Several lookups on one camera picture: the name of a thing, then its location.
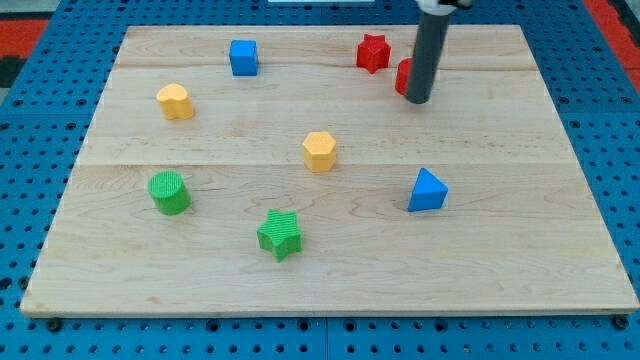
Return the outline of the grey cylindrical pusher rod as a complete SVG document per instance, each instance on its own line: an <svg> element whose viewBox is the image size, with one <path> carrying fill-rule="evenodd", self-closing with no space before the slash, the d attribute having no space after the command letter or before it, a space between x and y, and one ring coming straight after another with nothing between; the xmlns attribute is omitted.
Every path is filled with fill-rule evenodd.
<svg viewBox="0 0 640 360"><path fill-rule="evenodd" d="M405 92L410 103L430 100L449 23L449 14L423 13L420 17Z"/></svg>

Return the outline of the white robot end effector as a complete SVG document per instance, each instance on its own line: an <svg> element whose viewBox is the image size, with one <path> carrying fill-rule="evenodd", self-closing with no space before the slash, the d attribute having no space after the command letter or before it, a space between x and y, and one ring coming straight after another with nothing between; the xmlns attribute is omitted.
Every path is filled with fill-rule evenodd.
<svg viewBox="0 0 640 360"><path fill-rule="evenodd" d="M456 9L470 9L473 0L415 0L418 8L427 14L451 14Z"/></svg>

